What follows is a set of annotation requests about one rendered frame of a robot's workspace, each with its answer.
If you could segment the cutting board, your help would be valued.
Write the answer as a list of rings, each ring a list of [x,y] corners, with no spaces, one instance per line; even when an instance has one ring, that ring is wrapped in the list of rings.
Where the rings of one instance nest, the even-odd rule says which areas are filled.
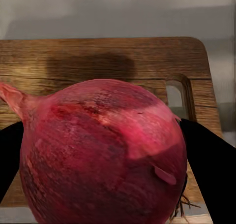
[[[141,86],[168,106],[166,82],[186,88],[190,121],[223,138],[205,45],[197,38],[117,37],[0,40],[0,83],[33,96],[46,96],[93,79],[117,79]],[[0,98],[0,131],[21,119]],[[183,195],[205,202],[192,168]],[[181,201],[188,201],[181,197]],[[0,208],[29,207],[20,170]]]

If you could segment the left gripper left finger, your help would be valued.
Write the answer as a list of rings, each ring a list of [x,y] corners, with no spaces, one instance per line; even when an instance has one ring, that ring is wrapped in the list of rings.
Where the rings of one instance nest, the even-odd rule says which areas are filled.
[[[23,133],[22,121],[0,131],[0,203],[19,169]]]

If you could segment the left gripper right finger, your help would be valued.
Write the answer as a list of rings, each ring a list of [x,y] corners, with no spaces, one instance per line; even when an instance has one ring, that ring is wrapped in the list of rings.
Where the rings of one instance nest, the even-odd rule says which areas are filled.
[[[203,125],[181,119],[187,159],[214,224],[236,224],[236,148]]]

